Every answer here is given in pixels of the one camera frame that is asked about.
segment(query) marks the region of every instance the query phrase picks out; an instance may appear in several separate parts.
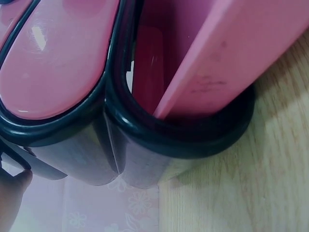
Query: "pink plastic container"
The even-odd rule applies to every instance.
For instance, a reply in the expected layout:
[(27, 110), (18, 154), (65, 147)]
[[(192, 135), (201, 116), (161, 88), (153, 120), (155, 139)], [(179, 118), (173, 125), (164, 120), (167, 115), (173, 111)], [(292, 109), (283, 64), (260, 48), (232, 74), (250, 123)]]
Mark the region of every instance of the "pink plastic container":
[[(149, 54), (140, 51), (155, 44), (152, 34), (160, 31), (164, 75), (145, 76), (163, 83), (162, 96), (156, 85), (146, 85), (146, 97), (162, 97), (154, 115), (201, 117), (223, 109), (302, 34), (308, 12), (308, 0), (145, 1), (137, 41), (148, 44), (137, 43), (134, 71), (138, 77), (140, 69), (150, 70), (140, 65)], [(149, 101), (147, 110), (155, 104)]]

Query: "pink floral mat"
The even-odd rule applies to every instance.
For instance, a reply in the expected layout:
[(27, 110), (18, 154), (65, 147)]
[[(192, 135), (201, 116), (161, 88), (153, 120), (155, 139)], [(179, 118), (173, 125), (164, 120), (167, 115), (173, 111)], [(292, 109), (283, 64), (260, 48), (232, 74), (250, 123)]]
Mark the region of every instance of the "pink floral mat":
[(70, 177), (35, 176), (11, 232), (158, 232), (158, 198), (158, 188), (133, 188), (120, 177), (94, 187)]

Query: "hand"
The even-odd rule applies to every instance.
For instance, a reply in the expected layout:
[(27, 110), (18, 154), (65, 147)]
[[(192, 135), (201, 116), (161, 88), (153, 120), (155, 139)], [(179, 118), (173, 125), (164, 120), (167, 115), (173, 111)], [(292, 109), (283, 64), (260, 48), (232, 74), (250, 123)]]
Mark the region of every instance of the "hand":
[(31, 171), (11, 176), (1, 168), (0, 162), (0, 232), (8, 232), (12, 227), (31, 181)]

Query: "container opening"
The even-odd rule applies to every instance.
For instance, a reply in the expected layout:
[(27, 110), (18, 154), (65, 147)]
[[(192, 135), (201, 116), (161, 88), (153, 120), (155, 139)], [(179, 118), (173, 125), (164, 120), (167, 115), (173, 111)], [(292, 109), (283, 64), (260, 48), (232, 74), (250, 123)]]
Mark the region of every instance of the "container opening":
[(214, 0), (147, 0), (140, 18), (132, 94), (153, 114)]

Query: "wooden floor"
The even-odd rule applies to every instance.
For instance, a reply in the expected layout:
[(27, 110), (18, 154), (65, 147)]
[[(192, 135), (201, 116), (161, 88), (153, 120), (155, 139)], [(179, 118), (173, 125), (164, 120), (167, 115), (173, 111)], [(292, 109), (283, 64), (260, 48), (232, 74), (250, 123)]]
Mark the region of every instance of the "wooden floor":
[(160, 232), (309, 232), (309, 31), (257, 89), (240, 141), (160, 185)]

